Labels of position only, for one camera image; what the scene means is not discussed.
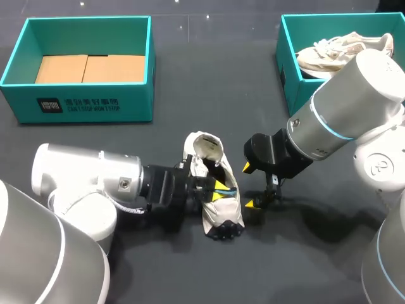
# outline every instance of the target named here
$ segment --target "dark floor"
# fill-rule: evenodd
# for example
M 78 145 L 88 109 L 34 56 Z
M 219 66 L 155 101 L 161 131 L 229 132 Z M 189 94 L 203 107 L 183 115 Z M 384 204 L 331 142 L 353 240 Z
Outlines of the dark floor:
M 288 119 L 273 62 L 280 15 L 376 7 L 377 0 L 2 0 L 0 72 L 26 17 L 68 15 L 152 15 L 157 70 L 151 124 L 21 126 L 0 94 L 0 178 L 32 196 L 42 143 L 173 165 L 187 134 L 204 130 L 222 138 L 242 194 L 262 190 L 262 174 L 241 173 L 242 147 Z M 188 218 L 177 236 L 118 231 L 108 303 L 366 304 L 361 257 L 384 209 L 356 175 L 353 151 L 349 144 L 288 180 L 283 191 L 294 207 L 247 224 L 232 242 L 204 237 L 200 218 Z

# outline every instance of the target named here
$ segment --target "shoelace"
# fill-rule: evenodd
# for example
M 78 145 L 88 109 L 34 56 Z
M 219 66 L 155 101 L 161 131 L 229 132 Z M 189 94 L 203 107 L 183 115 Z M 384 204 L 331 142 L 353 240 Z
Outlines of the shoelace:
M 331 51 L 340 52 L 339 49 L 332 47 L 332 43 L 340 39 L 341 37 L 334 37 L 332 39 L 326 40 L 322 39 L 320 42 L 314 42 L 315 51 L 322 58 L 329 56 Z

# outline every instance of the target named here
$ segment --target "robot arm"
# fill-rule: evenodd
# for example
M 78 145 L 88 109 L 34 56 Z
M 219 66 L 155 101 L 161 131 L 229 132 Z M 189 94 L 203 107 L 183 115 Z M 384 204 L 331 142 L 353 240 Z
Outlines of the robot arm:
M 34 159 L 32 189 L 48 200 L 48 207 L 55 211 L 54 204 L 63 205 L 62 211 L 66 211 L 89 193 L 101 193 L 124 212 L 163 212 L 163 227 L 177 231 L 186 209 L 190 209 L 186 205 L 188 199 L 205 203 L 227 193 L 214 177 L 192 176 L 191 162 L 192 156 L 187 155 L 174 168 L 144 166 L 137 156 L 43 144 Z M 146 200 L 141 207 L 135 205 L 139 196 Z M 234 228 L 229 229 L 230 237 L 238 235 Z
M 405 73 L 373 49 L 360 52 L 321 85 L 273 136 L 255 134 L 245 143 L 244 172 L 266 172 L 268 189 L 248 206 L 265 208 L 279 180 L 293 178 L 314 160 L 324 160 L 346 143 L 367 143 L 402 122 Z

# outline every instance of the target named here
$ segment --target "white sneaker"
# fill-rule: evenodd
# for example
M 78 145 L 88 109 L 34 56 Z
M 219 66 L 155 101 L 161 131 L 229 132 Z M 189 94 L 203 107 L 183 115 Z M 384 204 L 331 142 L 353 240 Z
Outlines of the white sneaker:
M 240 211 L 239 188 L 221 140 L 205 132 L 190 133 L 184 142 L 183 158 L 187 155 L 192 155 L 190 171 L 193 176 L 212 176 L 226 187 L 236 188 L 235 196 L 214 195 L 213 201 L 202 203 L 205 234 L 213 239 L 239 236 L 245 227 Z
M 394 39 L 389 33 L 382 37 L 363 37 L 353 32 L 314 43 L 298 52 L 297 61 L 299 68 L 310 76 L 330 79 L 364 49 L 377 49 L 391 57 Z

